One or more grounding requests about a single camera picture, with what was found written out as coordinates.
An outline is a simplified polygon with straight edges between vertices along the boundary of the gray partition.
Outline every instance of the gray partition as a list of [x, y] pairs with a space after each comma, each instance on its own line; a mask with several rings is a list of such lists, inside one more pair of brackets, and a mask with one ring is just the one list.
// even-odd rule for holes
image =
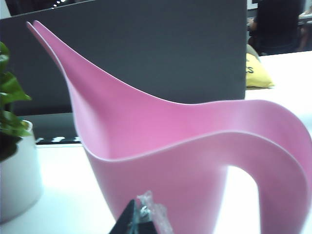
[[71, 112], [63, 77], [26, 29], [33, 20], [157, 97], [184, 103], [244, 98], [246, 1], [226, 6], [215, 0], [96, 0], [1, 20], [9, 69], [33, 98], [17, 103], [16, 113]]

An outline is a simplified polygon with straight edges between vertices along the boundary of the white flower pot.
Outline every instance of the white flower pot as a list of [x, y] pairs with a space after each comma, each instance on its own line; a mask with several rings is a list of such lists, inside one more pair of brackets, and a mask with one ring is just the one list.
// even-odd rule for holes
[[29, 209], [42, 194], [42, 181], [32, 123], [31, 136], [18, 142], [17, 152], [0, 164], [0, 222], [6, 222]]

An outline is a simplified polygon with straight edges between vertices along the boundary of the white table surface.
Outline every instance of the white table surface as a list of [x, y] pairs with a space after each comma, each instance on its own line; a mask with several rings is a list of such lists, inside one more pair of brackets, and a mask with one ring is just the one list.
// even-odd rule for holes
[[[293, 111], [312, 132], [312, 52], [261, 58], [276, 87], [250, 90]], [[44, 191], [22, 215], [1, 225], [1, 234], [107, 234], [115, 221], [79, 144], [39, 146]], [[260, 234], [257, 187], [244, 171], [229, 169], [214, 234]], [[312, 212], [301, 234], [312, 233]]]

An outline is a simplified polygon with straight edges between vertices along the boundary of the dark clothing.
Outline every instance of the dark clothing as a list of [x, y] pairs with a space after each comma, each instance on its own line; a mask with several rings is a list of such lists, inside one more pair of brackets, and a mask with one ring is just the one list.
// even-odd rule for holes
[[261, 0], [255, 19], [257, 31], [274, 35], [297, 30], [304, 5], [305, 0]]

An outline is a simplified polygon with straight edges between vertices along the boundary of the potted plant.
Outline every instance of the potted plant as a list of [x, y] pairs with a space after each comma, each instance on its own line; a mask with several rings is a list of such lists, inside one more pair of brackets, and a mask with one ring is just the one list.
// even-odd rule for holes
[[0, 42], [0, 222], [29, 208], [40, 197], [42, 183], [32, 123], [13, 114], [13, 102], [31, 100], [16, 77], [5, 72], [8, 48]]

